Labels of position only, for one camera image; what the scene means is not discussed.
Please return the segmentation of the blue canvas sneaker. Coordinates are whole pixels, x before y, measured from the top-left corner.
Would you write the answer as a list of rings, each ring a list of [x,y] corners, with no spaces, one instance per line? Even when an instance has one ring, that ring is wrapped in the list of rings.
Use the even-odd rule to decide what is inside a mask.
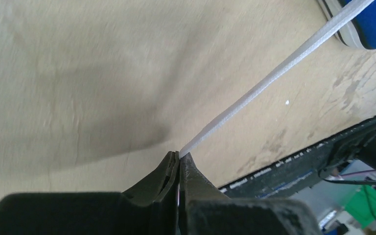
[[[334,35],[348,47],[376,49],[376,0]]]

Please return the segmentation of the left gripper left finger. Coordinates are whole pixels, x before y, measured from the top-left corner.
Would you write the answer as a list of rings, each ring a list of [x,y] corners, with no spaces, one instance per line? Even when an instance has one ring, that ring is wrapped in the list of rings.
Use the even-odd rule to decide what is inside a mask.
[[[0,200],[0,235],[174,235],[179,159],[124,192],[13,193]]]

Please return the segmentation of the white shoelace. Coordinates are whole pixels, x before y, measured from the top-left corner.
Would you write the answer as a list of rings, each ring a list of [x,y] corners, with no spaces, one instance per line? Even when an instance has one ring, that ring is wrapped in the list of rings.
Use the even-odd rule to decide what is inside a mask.
[[[203,142],[210,134],[220,128],[226,121],[232,118],[267,87],[269,87],[279,77],[289,71],[293,66],[302,61],[311,54],[333,34],[335,34],[345,24],[353,20],[365,8],[367,8],[373,0],[352,0],[346,4],[335,16],[333,16],[324,26],[309,37],[300,47],[298,47],[283,62],[276,66],[268,73],[260,82],[252,87],[241,98],[234,102],[230,107],[217,115],[210,121],[192,140],[190,140],[179,151],[179,159],[185,157],[198,144]]]

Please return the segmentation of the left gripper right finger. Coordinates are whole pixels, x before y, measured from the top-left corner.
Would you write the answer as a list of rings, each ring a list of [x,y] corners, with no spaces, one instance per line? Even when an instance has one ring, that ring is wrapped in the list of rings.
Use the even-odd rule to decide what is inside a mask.
[[[320,235],[312,211],[291,199],[230,198],[190,154],[180,157],[179,229],[183,235]]]

